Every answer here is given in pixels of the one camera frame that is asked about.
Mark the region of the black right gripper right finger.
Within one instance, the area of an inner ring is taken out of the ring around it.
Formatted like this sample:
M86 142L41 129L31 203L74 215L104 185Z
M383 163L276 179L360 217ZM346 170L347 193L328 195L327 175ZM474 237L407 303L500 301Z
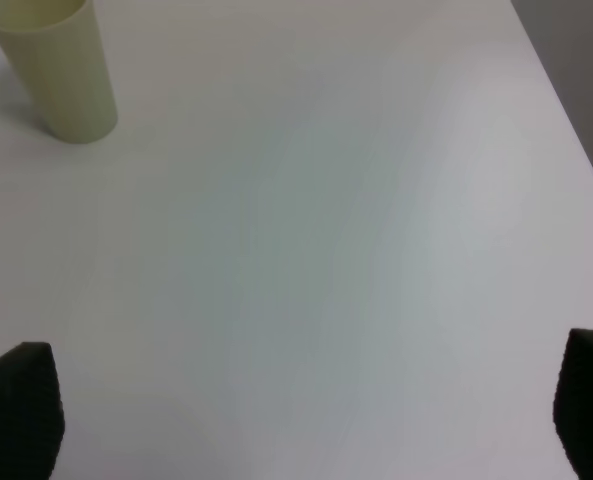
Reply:
M573 471L593 479L593 330L569 332L558 376L553 421Z

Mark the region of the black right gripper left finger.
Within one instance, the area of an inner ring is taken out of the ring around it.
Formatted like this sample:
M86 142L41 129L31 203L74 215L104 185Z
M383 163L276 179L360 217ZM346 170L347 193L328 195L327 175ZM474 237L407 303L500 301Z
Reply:
M64 433L51 345L22 342L0 356L0 479L50 478Z

